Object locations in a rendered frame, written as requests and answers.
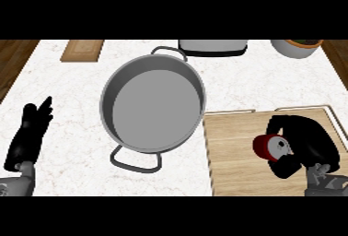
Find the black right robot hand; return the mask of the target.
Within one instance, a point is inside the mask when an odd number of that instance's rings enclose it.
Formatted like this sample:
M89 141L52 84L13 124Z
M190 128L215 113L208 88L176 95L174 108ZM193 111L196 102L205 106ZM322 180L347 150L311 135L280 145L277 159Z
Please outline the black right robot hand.
M335 142L316 120L298 115L273 115L267 134L283 131L292 153L276 162L269 161L274 175L286 179L302 167L328 164L335 172L339 169L339 151Z

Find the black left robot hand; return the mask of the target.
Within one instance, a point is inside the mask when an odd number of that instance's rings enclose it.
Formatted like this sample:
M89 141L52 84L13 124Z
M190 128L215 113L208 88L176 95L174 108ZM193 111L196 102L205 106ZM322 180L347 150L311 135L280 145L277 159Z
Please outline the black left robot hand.
M44 133L53 119L53 108L50 105L52 97L47 97L40 106L28 103L24 107L21 127L9 145L9 153L5 161L6 171L16 172L16 166L24 161L37 162Z

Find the red can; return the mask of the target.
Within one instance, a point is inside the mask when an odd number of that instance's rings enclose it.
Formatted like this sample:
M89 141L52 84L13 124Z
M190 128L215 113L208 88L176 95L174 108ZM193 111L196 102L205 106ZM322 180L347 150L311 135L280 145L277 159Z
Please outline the red can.
M276 134L261 135L252 140L252 150L261 159L276 162L291 153L288 140Z

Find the pale wooden tray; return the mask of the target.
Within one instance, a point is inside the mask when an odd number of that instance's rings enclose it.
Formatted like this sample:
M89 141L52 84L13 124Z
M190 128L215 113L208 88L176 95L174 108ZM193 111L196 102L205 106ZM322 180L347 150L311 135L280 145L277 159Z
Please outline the pale wooden tray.
M348 176L348 131L329 105L277 108L270 112L241 110L204 115L205 147L212 195L304 195L305 168L279 179L269 163L252 151L252 140L266 134L273 115L301 115L316 120L339 150L338 175Z

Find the grey metal pot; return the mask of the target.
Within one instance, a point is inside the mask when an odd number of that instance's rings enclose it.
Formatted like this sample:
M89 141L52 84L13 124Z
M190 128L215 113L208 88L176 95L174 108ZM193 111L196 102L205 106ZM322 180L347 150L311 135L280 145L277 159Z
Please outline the grey metal pot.
M193 135L205 111L205 87L184 56L152 52L114 72L99 113L118 148L156 156Z

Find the white plant pot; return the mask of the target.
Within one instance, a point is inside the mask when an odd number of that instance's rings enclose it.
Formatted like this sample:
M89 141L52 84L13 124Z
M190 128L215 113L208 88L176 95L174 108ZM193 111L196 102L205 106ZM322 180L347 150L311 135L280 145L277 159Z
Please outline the white plant pot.
M283 56L304 59L320 48L323 40L271 40L270 43Z

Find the small brown wooden board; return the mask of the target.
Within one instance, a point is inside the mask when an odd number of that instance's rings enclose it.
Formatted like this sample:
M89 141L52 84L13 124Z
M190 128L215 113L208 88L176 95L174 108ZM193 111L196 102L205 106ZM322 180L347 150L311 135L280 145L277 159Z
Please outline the small brown wooden board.
M103 40L71 40L67 44L62 62L96 62L102 50Z

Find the white and black appliance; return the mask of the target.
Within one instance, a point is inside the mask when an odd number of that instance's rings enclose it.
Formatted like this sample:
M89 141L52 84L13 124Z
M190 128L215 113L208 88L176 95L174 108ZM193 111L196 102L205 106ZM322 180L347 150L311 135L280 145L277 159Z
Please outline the white and black appliance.
M179 40L179 49L187 56L229 57L246 52L246 40Z

